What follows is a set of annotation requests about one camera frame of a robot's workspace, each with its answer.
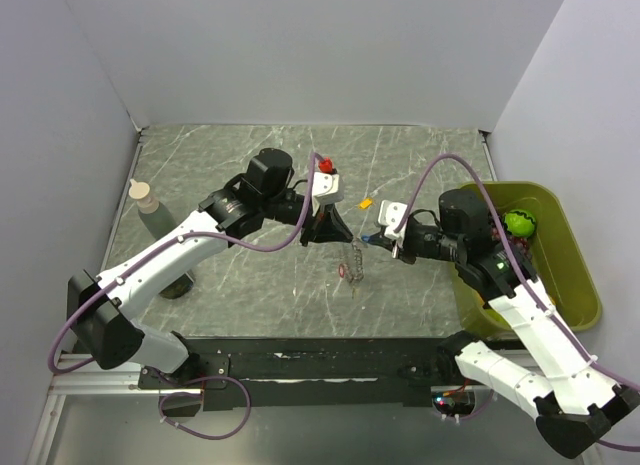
robotic arm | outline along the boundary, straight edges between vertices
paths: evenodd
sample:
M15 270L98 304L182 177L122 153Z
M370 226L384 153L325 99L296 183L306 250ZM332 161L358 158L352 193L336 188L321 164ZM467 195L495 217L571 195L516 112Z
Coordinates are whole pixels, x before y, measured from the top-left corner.
M182 337L138 319L151 299L176 277L259 230L265 219L296 225L304 214L303 246L351 242L353 235L334 206L342 200L343 182L329 160L321 162L321 167L324 172L315 172L309 184L311 207L305 207L305 197L289 188L291 157L281 150L263 149L252 158L246 173L210 194L161 240L96 279L86 271L71 278L69 317L89 297L105 292L72 326L98 365L111 369L131 361L173 374L177 380L192 378L198 357Z
M453 262L460 278L498 312L522 341L543 375L495 353L468 332L459 332L440 347L444 375L483 383L507 398L536 422L544 439L558 453L575 458L640 405L640 394L594 369L596 357L585 360L575 335L549 303L531 262L516 248L513 255L527 284L545 300L541 309L520 283L501 242L492 239L489 209L469 190L450 190L439 199L440 220L434 225L409 215L395 231L407 206L383 201L370 244L391 251L394 258Z

red object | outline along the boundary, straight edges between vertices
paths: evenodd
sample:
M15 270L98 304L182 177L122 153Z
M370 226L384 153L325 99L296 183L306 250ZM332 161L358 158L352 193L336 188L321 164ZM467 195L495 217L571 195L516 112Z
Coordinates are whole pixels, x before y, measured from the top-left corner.
M318 163L318 168L322 173L331 173L333 172L333 162L329 157L327 157Z

white bottle cap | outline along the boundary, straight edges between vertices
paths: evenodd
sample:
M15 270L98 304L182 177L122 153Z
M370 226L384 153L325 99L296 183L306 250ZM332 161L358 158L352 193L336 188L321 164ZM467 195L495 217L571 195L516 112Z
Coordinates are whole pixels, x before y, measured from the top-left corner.
M148 183L137 182L131 179L131 187L129 187L129 196L138 203L138 208L142 213L153 213L160 206L158 199L151 193L151 187Z

yellow object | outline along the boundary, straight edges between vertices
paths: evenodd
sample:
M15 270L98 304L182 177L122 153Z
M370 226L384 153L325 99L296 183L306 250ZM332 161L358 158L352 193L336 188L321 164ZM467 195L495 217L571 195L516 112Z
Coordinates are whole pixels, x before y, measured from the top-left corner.
M365 198L363 201L360 202L360 205L358 205L358 208L360 210L366 210L371 205L373 205L373 200L371 200L370 198Z

table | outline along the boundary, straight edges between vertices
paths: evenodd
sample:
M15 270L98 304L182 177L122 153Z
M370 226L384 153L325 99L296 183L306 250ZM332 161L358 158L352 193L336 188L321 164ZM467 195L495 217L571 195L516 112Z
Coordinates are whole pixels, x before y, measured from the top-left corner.
M461 155L483 180L491 168L476 130L422 126L153 126L141 135L133 177L149 182L157 197L183 220L231 177L244 172L265 147L294 159L304 178L311 150L329 156L346 182L340 215L358 236L375 232L383 199L407 201L427 163L443 152ZM437 210L441 192L468 182L466 171L447 161L425 182L416 207ZM360 210L371 197L375 204ZM153 239L126 199L107 268ZM247 237L261 245L281 242L291 227L265 222ZM198 265L196 286L184 297L157 297L142 322L185 336L440 337L460 330L447 265L421 260L407 265L390 253L364 250L365 278L354 291L338 275L346 244L297 242L276 254L233 247Z

